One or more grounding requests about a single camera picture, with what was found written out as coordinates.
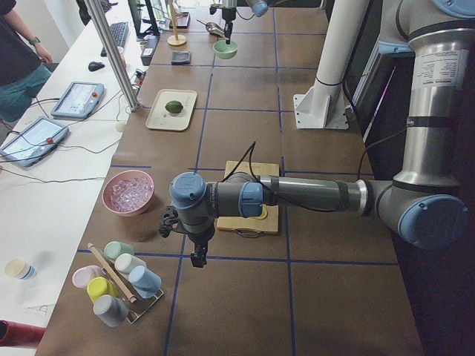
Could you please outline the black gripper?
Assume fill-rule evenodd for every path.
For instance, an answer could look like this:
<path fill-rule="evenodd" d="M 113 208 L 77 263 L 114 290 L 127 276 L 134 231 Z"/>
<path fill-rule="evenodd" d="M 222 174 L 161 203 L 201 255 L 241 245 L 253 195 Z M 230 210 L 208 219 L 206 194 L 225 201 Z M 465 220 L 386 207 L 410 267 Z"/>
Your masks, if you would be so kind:
<path fill-rule="evenodd" d="M 237 0 L 222 0 L 217 4 L 211 4 L 209 12 L 211 15 L 215 14 L 217 10 L 222 11 L 222 19 L 225 21 L 224 36 L 226 44 L 231 43 L 233 21 L 237 15 Z"/>
<path fill-rule="evenodd" d="M 173 231 L 185 234 L 195 245 L 190 253 L 191 264 L 194 267 L 204 267 L 207 264 L 207 244 L 215 233 L 214 220 L 207 220 L 198 225 L 185 224 L 174 207 L 167 207 L 160 215 L 158 231 L 161 237 L 167 238 Z"/>

